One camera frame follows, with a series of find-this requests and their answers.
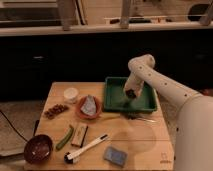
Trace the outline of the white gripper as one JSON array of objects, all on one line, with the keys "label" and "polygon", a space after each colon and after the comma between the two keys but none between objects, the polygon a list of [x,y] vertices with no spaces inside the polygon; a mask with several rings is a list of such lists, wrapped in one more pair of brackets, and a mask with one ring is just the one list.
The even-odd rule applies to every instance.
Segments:
[{"label": "white gripper", "polygon": [[131,74],[124,85],[124,91],[127,92],[129,90],[132,90],[135,95],[140,95],[142,92],[143,86],[144,86],[144,81],[141,80],[138,76]]}]

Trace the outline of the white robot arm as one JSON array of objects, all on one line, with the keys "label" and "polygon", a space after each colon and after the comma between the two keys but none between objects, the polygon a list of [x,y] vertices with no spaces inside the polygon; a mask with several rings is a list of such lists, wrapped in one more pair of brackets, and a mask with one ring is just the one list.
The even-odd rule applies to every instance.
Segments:
[{"label": "white robot arm", "polygon": [[154,66],[150,54],[132,58],[124,92],[136,98],[148,83],[178,108],[174,171],[213,171],[213,97],[160,74]]}]

